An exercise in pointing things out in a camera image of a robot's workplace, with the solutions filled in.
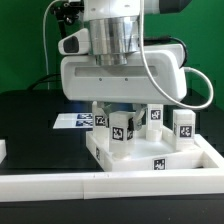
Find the metal cylinder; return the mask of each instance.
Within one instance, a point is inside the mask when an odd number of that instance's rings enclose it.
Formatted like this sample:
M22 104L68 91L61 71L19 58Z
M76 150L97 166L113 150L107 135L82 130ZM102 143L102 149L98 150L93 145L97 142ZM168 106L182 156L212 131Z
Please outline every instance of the metal cylinder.
M98 65L125 65L126 53L139 50L138 17L89 21L91 52Z

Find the white platform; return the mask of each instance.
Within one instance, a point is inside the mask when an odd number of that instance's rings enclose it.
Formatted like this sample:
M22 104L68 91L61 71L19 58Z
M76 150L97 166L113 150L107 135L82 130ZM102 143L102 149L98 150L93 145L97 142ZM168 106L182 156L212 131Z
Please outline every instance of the white platform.
M196 168L224 168L224 159L200 135L196 135L194 144L187 150L176 151L174 135L171 130L163 127L163 137L160 142L149 142L144 137L145 127L136 132L135 140L126 144L132 150L124 159L117 159L111 152L113 147L122 147L124 144L109 146L107 128L101 129L105 141L99 141L93 132L87 132L87 148L100 164L104 171L143 171L143 170L175 170ZM163 161L163 167L156 167L157 161Z
M195 142L206 168L0 176L0 202L224 193L224 159L200 135Z

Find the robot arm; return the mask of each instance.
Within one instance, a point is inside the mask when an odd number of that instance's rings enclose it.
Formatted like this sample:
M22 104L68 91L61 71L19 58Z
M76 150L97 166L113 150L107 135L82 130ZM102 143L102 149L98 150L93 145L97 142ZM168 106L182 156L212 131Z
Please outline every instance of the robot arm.
M144 14L179 12L190 2L84 0L85 28L59 43L60 52L67 56L61 63L66 96L71 100L207 107L213 98L212 85L202 73L180 68L181 45L143 49L142 43ZM186 95L185 71L193 71L207 82L211 94L203 107L179 103Z

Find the sticker on block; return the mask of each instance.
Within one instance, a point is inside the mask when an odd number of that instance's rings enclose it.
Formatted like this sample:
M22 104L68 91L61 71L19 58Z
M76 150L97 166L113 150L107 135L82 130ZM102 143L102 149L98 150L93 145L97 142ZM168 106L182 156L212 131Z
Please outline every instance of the sticker on block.
M192 126L180 126L180 138L192 138Z
M151 110L151 120L161 120L161 110Z
M112 139L117 141L124 141L124 129L123 128L112 128Z
M128 130L128 137L127 137L127 140L131 140L131 139L133 139L133 131Z
M105 118L103 116L95 116L95 126L104 127L106 125Z
M166 159L155 159L153 160L153 170L165 170Z

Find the white block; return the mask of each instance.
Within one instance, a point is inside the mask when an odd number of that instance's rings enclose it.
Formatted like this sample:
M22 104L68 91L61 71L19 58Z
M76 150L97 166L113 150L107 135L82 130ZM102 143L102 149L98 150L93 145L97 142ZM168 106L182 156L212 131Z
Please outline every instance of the white block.
M85 199L224 193L222 169L105 173L85 181Z
M195 113L191 110L173 111L173 145L177 151L191 149L194 145Z
M6 153L5 141L0 140L0 164L5 159L6 155L7 155L7 153Z
M134 132L129 130L132 118L133 113L130 112L118 111L110 114L110 142L127 143L133 139Z
M97 102L93 102L93 135L99 142L109 141L109 135L106 129L105 115L102 108L97 107Z
M162 140L163 105L149 104L147 114L146 139L152 142Z

